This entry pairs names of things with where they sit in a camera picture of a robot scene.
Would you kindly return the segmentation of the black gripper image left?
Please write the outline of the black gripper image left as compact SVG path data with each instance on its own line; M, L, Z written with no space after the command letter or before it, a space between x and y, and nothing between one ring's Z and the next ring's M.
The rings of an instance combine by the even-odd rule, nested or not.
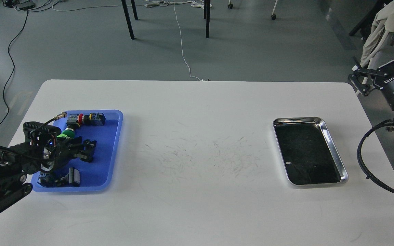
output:
M64 167L71 159L80 159L83 162L91 163L94 159L94 149L97 146L96 140L83 140L83 137L75 137L68 141L68 143L60 142L52 147L46 145L43 148L44 159L53 159L52 161L42 162L40 165L40 172L50 173Z

